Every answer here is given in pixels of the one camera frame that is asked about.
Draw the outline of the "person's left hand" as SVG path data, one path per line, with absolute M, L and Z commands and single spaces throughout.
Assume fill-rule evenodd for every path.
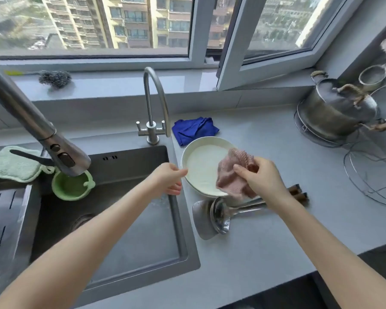
M 168 174 L 169 166 L 175 166 L 172 163 L 165 162 L 158 166 L 145 180 L 152 198 L 167 194 L 179 196 L 182 190 L 182 177 L 171 177 Z

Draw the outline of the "person's right hand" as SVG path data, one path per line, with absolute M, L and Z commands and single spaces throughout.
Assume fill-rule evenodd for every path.
M 257 173 L 253 173 L 253 179 L 247 182 L 251 189 L 259 195 L 271 209 L 294 200 L 284 185 L 280 173 L 273 161 L 262 157 L 254 157 L 259 166 Z

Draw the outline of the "pink dish cloth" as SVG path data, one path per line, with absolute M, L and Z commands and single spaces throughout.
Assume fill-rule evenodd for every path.
M 231 148 L 218 164 L 216 188 L 235 199 L 257 197 L 247 181 L 235 172 L 235 165 L 240 165 L 252 173 L 257 173 L 259 170 L 253 155 Z

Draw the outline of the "white ceramic bowl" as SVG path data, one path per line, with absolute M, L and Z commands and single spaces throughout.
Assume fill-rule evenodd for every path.
M 231 148 L 236 146 L 216 136 L 199 138 L 185 147 L 180 167 L 188 169 L 185 179 L 196 192 L 209 198 L 227 196 L 216 188 L 216 181 L 218 164 Z

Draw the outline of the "person's right forearm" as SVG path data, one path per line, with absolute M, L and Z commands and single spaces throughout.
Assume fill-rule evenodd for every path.
M 340 308 L 386 309 L 386 279 L 284 191 L 261 197 L 286 224 Z

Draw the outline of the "person's left forearm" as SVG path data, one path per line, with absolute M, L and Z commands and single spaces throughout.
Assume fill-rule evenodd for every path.
M 35 260 L 0 295 L 0 309 L 69 309 L 105 257 L 165 187 L 144 180 Z

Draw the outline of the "blue cloth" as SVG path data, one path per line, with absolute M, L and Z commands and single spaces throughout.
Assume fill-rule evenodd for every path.
M 206 136 L 216 136 L 220 129 L 217 128 L 212 118 L 199 117 L 189 120 L 177 120 L 172 132 L 180 147 L 189 145 L 192 141 Z

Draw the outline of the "small steel gooseneck faucet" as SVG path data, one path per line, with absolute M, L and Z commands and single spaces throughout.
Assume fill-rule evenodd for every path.
M 160 101 L 161 108 L 163 110 L 164 120 L 162 120 L 161 128 L 158 128 L 156 126 L 155 121 L 153 120 L 153 113 L 151 109 L 151 93 L 149 88 L 149 78 L 152 79 L 154 86 L 158 92 L 158 99 Z M 168 126 L 170 124 L 168 105 L 167 105 L 165 92 L 161 84 L 161 81 L 153 68 L 146 67 L 144 69 L 143 84 L 144 84 L 144 94 L 145 94 L 145 100 L 146 100 L 146 109 L 148 114 L 148 122 L 146 124 L 145 129 L 142 129 L 140 127 L 139 121 L 136 122 L 137 129 L 138 129 L 138 136 L 146 136 L 146 140 L 149 143 L 149 145 L 157 145 L 159 143 L 159 135 L 166 135 L 166 137 L 168 138 L 171 137 L 171 130 L 169 129 L 169 126 Z

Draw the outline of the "dark steel sink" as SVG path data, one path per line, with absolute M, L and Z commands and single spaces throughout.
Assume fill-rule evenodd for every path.
M 47 249 L 84 225 L 146 178 L 163 162 L 176 164 L 174 147 L 147 144 L 80 145 L 91 158 L 96 183 L 85 198 L 62 201 L 51 190 L 51 176 L 30 183 L 20 237 L 9 278 L 0 293 Z M 0 183 L 27 185 L 0 179 Z M 92 276 L 73 308 L 133 291 L 200 267 L 184 193 L 154 199 L 121 237 Z

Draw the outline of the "green silicone sink cup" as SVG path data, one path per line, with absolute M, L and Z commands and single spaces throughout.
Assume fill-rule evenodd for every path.
M 67 176 L 58 168 L 52 178 L 53 193 L 63 201 L 77 201 L 86 197 L 96 186 L 89 171 L 75 177 Z

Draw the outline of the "steel pot with lid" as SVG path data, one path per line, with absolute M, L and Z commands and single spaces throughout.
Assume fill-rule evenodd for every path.
M 310 74 L 314 91 L 297 106 L 297 113 L 306 129 L 328 140 L 341 140 L 361 127 L 370 131 L 386 131 L 386 119 L 380 114 L 373 97 L 361 88 L 329 78 L 324 71 Z

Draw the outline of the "white open window sash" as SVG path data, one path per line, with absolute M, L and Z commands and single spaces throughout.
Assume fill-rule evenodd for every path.
M 363 0 L 236 0 L 217 89 L 314 67 Z

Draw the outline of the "steel wool scrubber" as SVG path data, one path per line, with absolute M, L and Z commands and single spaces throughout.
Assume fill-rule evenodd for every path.
M 72 76 L 66 71 L 41 71 L 38 81 L 40 84 L 49 85 L 53 89 L 62 89 L 69 85 Z

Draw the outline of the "large steel pull-down faucet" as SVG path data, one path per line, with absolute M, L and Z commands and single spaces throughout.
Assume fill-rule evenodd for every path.
M 58 134 L 54 125 L 1 69 L 0 104 L 42 145 L 60 171 L 75 177 L 89 169 L 90 157 Z

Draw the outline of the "steel mesh strainer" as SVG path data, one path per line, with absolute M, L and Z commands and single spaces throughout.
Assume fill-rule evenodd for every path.
M 359 83 L 364 92 L 372 93 L 382 87 L 386 79 L 386 63 L 372 65 L 363 70 L 359 75 Z

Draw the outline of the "light green scrubbing pad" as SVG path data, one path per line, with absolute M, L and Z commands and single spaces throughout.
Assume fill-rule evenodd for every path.
M 12 180 L 19 183 L 30 183 L 41 173 L 53 174 L 55 167 L 41 165 L 38 161 L 12 154 L 10 150 L 40 156 L 41 151 L 30 150 L 20 146 L 7 146 L 0 150 L 0 179 Z

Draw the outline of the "perforated steel drain tray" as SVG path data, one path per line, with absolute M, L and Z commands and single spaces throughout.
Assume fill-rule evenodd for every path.
M 9 278 L 20 237 L 22 211 L 26 208 L 31 187 L 0 183 L 0 285 Z

